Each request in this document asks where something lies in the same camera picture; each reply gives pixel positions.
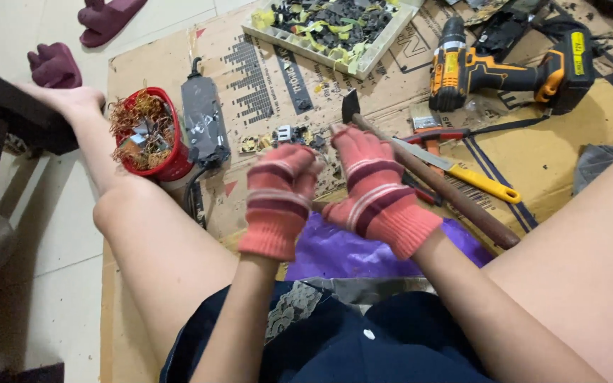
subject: maroon slipper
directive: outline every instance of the maroon slipper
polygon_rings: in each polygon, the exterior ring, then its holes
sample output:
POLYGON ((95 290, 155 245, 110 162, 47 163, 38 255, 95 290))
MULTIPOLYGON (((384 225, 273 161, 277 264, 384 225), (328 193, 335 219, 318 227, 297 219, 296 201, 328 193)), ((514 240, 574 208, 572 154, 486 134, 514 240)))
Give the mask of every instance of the maroon slipper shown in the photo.
POLYGON ((82 85, 82 74, 67 45, 56 42, 37 45, 39 55, 27 53, 32 80, 40 87, 72 89, 82 85))
POLYGON ((87 5, 77 14, 87 30, 80 42, 87 48, 101 46, 117 35, 148 0, 84 0, 87 5))

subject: purple plastic bag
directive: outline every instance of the purple plastic bag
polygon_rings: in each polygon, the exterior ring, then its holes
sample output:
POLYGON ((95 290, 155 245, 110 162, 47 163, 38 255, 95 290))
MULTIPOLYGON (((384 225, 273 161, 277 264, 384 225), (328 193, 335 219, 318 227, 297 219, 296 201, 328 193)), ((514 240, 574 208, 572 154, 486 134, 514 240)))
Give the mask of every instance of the purple plastic bag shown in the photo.
MULTIPOLYGON (((455 220, 444 218, 441 229, 477 266, 486 265, 493 257, 455 220)), ((422 275, 411 260, 399 261, 390 247, 378 240, 358 235, 325 222, 318 213, 311 213, 297 241, 296 261, 287 267, 286 281, 309 277, 408 277, 422 275)))

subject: tangled copper wire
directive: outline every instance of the tangled copper wire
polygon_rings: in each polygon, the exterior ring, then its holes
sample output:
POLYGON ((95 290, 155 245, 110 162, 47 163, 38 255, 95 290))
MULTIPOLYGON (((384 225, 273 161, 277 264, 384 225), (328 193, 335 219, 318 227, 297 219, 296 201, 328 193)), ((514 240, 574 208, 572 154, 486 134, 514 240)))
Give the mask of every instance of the tangled copper wire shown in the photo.
POLYGON ((140 152, 133 152, 118 146, 112 154, 117 161, 129 161, 135 170, 149 170, 158 167, 172 153, 175 145, 175 131, 171 128, 173 118, 171 111, 158 97, 149 95, 142 89, 132 101, 118 99, 108 105, 110 109, 110 132, 117 138, 128 139, 134 135, 133 128, 144 121, 150 121, 155 132, 149 132, 145 147, 140 152), (162 141, 169 147, 162 149, 162 141))

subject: yellow knife handle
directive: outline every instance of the yellow knife handle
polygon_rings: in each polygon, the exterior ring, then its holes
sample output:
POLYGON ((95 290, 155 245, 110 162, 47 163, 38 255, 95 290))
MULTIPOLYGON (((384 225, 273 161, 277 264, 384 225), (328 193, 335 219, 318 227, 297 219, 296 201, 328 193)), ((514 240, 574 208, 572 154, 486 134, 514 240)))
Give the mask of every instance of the yellow knife handle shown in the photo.
POLYGON ((520 194, 511 187, 507 187, 498 181, 494 181, 491 178, 477 172, 473 172, 472 170, 463 169, 458 165, 453 165, 448 170, 448 174, 454 176, 455 178, 462 179, 470 185, 478 187, 481 190, 502 199, 503 201, 511 204, 522 202, 522 196, 520 196, 520 194))

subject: hand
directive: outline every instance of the hand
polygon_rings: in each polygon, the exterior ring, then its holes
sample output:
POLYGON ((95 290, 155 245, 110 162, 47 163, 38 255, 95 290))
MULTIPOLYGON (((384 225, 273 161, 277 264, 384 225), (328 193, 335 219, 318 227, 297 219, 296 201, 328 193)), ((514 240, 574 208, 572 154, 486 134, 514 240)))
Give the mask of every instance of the hand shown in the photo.
POLYGON ((282 144, 247 173, 247 233, 238 250, 280 261, 295 259, 295 240, 311 211, 325 164, 306 146, 282 144))
POLYGON ((403 167, 394 161, 389 143, 353 124, 330 129, 349 196, 326 206, 324 218, 363 238, 381 240, 396 257, 408 259, 441 225, 441 218, 418 206, 413 189, 401 185, 403 167))

